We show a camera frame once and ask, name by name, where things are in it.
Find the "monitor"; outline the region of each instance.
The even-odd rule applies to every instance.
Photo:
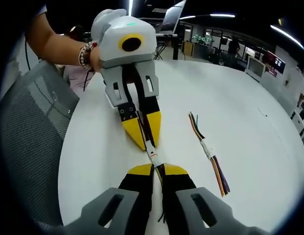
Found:
[[[270,51],[267,51],[267,53],[263,55],[262,60],[263,63],[270,65],[281,74],[283,73],[285,68],[285,62],[275,54],[271,53]]]
[[[166,11],[160,33],[174,33],[176,31],[186,1],[187,0],[183,0]]]
[[[266,66],[260,62],[259,60],[255,59],[252,56],[248,58],[248,66],[245,70],[247,74],[249,74],[252,78],[259,81],[260,78],[265,73]]]

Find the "white tabletop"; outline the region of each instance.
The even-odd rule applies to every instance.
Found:
[[[287,218],[304,189],[304,146],[278,102],[238,70],[192,61],[156,61],[162,112],[158,155],[183,167],[197,187],[221,198],[211,163],[191,128],[188,112],[210,140],[231,192],[222,200],[247,226],[272,231]],[[135,94],[134,85],[130,93]],[[64,225],[127,171],[149,163],[122,128],[96,74],[70,121],[60,158],[58,194]],[[146,234],[168,234],[155,174]]]

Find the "hand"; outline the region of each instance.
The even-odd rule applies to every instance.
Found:
[[[99,59],[99,47],[94,47],[90,54],[90,64],[95,72],[101,71],[101,61]]]

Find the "gray office chair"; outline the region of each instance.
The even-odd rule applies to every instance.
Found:
[[[42,61],[0,102],[0,140],[10,180],[29,215],[43,226],[62,225],[59,159],[78,100],[55,66]]]

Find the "beaded bracelet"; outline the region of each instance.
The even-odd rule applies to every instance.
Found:
[[[90,54],[91,54],[92,49],[96,46],[97,46],[97,42],[91,41],[91,42],[85,44],[80,50],[79,64],[86,70],[89,70],[89,71],[93,70],[93,68],[91,66],[91,62],[90,62]]]

